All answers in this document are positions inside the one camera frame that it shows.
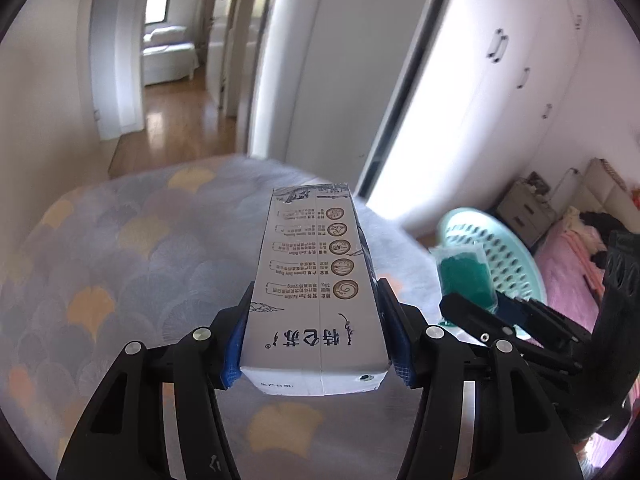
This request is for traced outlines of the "blue white milk carton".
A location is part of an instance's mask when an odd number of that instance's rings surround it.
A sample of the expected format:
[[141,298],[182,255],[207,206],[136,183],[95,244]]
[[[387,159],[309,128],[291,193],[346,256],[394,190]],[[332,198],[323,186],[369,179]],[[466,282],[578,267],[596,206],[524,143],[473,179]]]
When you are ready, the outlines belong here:
[[240,370],[270,396],[376,390],[390,368],[374,273],[347,185],[277,188]]

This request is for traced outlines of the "pink bed cover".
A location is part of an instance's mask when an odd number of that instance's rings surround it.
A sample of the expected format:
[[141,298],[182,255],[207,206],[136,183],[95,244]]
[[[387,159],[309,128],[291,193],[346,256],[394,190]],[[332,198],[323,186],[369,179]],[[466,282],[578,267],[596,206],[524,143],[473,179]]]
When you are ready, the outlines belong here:
[[590,261],[580,237],[556,222],[535,261],[546,286],[546,304],[591,332],[600,311],[603,271]]

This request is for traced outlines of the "black clothing on bed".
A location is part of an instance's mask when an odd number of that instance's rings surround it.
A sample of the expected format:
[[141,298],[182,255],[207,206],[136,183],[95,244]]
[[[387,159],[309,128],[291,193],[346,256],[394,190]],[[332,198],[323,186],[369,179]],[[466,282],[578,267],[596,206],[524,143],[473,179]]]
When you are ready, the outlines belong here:
[[599,249],[591,257],[591,261],[598,269],[604,270],[606,267],[606,259],[608,258],[608,239],[613,232],[627,232],[627,228],[624,226],[623,222],[607,212],[585,211],[579,214],[579,218],[586,226],[592,226],[595,228],[600,235],[604,248]]

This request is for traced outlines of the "light blue laundry basket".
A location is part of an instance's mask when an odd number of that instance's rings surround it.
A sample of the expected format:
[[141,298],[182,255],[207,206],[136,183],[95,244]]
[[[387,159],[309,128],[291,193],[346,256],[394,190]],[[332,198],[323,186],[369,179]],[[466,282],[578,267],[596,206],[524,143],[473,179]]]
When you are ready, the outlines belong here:
[[548,301],[547,289],[533,255],[502,222],[474,208],[448,211],[438,222],[437,239],[444,246],[479,244],[498,292],[510,298]]

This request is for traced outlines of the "patterned grey table cloth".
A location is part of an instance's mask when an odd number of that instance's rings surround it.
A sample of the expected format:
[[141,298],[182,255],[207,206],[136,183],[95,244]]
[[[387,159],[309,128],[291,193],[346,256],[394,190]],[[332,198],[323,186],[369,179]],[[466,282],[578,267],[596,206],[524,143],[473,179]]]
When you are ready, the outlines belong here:
[[[242,156],[122,177],[63,195],[1,274],[1,408],[54,476],[90,396],[124,345],[171,344],[234,306],[256,274],[275,188],[311,175]],[[217,396],[245,479],[393,479],[420,394]]]

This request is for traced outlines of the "white bedside table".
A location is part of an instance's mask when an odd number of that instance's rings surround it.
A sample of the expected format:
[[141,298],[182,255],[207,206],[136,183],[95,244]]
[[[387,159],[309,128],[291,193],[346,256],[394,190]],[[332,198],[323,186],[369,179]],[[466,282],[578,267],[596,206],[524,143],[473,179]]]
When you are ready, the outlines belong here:
[[523,180],[516,180],[497,206],[503,223],[532,249],[555,222],[555,212],[535,189]]

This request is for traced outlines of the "beige headboard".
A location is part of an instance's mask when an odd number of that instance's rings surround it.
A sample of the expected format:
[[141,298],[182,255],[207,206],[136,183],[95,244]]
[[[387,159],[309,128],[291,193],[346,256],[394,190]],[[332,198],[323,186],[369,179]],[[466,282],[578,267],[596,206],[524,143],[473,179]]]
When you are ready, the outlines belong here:
[[618,182],[618,174],[604,159],[593,158],[568,204],[580,212],[606,212],[636,234],[640,212]]

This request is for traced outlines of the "white wardrobe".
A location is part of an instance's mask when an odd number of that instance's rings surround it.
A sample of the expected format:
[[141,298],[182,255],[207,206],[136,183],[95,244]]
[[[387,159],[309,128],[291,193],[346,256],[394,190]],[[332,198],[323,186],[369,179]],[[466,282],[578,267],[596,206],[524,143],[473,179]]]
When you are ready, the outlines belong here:
[[364,123],[344,65],[311,53],[290,165],[346,182],[412,234],[489,206],[532,160],[578,60],[586,0],[448,0],[389,139]]

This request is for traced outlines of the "white bed far room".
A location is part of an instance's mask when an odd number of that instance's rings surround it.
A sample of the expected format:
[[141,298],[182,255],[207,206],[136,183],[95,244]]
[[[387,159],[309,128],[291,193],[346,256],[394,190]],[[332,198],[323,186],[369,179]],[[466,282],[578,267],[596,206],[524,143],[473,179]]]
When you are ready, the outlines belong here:
[[157,27],[143,36],[143,83],[163,84],[193,79],[200,66],[194,43],[184,26]]

